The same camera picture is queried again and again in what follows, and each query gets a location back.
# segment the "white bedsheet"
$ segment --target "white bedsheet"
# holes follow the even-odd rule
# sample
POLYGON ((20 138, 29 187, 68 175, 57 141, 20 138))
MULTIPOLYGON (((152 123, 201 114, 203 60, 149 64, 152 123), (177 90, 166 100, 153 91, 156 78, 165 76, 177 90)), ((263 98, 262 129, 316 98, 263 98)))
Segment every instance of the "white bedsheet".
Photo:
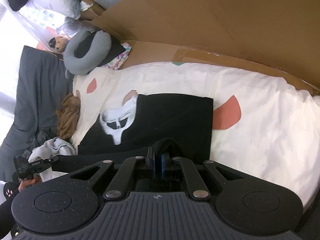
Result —
POLYGON ((98 114, 119 108, 130 90, 210 97, 214 109, 231 98, 214 111, 210 159, 287 187, 305 208, 318 190, 319 98, 296 91, 283 78, 206 64, 156 62, 118 71, 95 68, 74 78, 74 94, 76 90, 81 111, 75 146, 98 114))

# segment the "cardboard sheet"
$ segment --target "cardboard sheet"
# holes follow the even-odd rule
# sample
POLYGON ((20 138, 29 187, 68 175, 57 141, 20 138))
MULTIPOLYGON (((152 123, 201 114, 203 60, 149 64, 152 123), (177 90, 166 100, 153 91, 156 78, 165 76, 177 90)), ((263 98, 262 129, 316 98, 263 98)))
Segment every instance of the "cardboard sheet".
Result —
POLYGON ((301 79, 283 71, 251 62, 248 60, 209 53, 201 50, 188 49, 179 45, 152 43, 143 41, 126 41, 132 45, 127 61, 122 66, 127 68, 133 65, 157 61, 193 62, 226 67, 237 67, 249 71, 259 72, 269 76, 283 77, 296 90, 307 90, 311 95, 318 95, 318 91, 301 79))
POLYGON ((320 87, 319 8, 320 0, 122 0, 93 23, 121 40, 247 59, 320 87))

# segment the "ridged rubber surface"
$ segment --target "ridged rubber surface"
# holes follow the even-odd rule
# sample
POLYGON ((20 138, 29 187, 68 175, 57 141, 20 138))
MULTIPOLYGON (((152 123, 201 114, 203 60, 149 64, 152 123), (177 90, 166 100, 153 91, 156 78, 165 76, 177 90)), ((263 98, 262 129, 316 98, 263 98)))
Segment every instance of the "ridged rubber surface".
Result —
POLYGON ((119 202, 105 204, 97 218, 76 232, 41 236, 23 232, 16 240, 301 240, 292 232, 249 236, 228 227, 207 203, 183 192, 131 192, 119 202))

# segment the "dark gray comforter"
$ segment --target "dark gray comforter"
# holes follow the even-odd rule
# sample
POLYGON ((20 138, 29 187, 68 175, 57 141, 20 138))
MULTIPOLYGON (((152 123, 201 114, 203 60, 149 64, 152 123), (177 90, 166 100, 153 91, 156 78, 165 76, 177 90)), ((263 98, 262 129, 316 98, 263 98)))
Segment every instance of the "dark gray comforter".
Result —
POLYGON ((72 92, 73 76, 67 79, 65 71, 61 54, 23 48, 14 122, 0 146, 0 180, 12 180, 13 157, 23 155, 30 137, 47 128, 56 131, 55 111, 72 92))

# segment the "brown towel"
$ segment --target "brown towel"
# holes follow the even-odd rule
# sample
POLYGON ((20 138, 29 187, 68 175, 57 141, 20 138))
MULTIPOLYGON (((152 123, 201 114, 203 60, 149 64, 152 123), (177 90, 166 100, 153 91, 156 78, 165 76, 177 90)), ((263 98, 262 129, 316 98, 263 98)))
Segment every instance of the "brown towel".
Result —
POLYGON ((56 114, 58 122, 58 136, 63 139, 69 139, 75 133, 79 115, 80 115, 80 99, 69 93, 61 103, 62 109, 57 110, 56 114))

